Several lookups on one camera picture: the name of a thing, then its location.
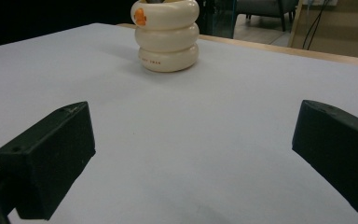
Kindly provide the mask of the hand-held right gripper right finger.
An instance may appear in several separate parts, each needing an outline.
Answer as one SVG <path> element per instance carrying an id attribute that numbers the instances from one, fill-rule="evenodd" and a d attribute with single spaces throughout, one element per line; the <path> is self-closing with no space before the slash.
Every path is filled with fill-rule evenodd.
<path id="1" fill-rule="evenodd" d="M 358 212 L 358 118 L 324 103 L 301 103 L 292 150 Z"/>

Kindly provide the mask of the dark cabinet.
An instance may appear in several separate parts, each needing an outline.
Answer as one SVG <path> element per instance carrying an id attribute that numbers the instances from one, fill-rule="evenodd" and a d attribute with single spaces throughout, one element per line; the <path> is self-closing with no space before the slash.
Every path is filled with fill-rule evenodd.
<path id="1" fill-rule="evenodd" d="M 196 0 L 200 6 L 197 24 L 202 35 L 233 37 L 236 0 Z"/>

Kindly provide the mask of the cream ribbed cup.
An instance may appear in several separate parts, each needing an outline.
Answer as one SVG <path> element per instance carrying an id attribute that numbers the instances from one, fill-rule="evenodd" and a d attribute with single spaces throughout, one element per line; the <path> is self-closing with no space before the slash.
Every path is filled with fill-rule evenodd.
<path id="1" fill-rule="evenodd" d="M 138 0 L 131 7 L 135 41 L 141 64 L 154 72 L 176 72 L 192 66 L 199 57 L 200 35 L 196 0 Z"/>

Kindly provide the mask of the wooden-framed beige panel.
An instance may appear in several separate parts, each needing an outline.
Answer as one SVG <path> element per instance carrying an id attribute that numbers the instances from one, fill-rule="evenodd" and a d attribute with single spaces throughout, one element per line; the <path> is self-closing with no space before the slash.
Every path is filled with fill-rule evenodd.
<path id="1" fill-rule="evenodd" d="M 358 0 L 330 0 L 335 6 L 308 6 L 299 0 L 288 46 L 358 57 Z"/>

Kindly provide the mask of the wooden table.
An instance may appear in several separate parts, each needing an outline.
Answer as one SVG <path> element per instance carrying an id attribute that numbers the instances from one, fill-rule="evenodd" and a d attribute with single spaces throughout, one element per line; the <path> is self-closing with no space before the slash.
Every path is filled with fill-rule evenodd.
<path id="1" fill-rule="evenodd" d="M 174 44 L 173 51 L 164 50 L 162 52 L 157 52 L 155 50 L 149 49 L 150 44 L 142 42 L 140 48 L 138 49 L 138 58 L 141 64 L 152 71 L 157 72 L 173 72 L 186 69 L 191 66 L 199 56 L 199 48 L 196 44 L 196 25 L 193 24 L 187 30 L 184 30 L 179 34 L 180 37 L 188 37 L 183 44 Z M 215 37 L 210 35 L 200 35 L 204 40 L 215 41 L 218 43 L 226 43 L 231 45 L 237 45 L 240 47 L 250 47 L 256 49 L 263 49 L 267 51 L 275 51 L 286 54 L 298 55 L 311 57 L 316 59 L 340 62 L 340 63 L 353 63 L 358 64 L 358 58 L 350 56 L 342 56 L 335 54 L 328 54 L 316 51 L 308 51 L 303 49 L 291 49 L 283 47 L 275 47 L 271 45 L 257 44 L 253 42 L 246 42 L 240 40 L 232 40 L 223 37 Z"/>

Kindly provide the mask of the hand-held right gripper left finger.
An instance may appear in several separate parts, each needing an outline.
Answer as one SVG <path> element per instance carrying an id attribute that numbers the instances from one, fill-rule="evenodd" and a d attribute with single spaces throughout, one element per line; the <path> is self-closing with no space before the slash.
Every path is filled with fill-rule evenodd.
<path id="1" fill-rule="evenodd" d="M 50 219 L 94 155 L 89 104 L 53 111 L 0 147 L 3 212 Z"/>

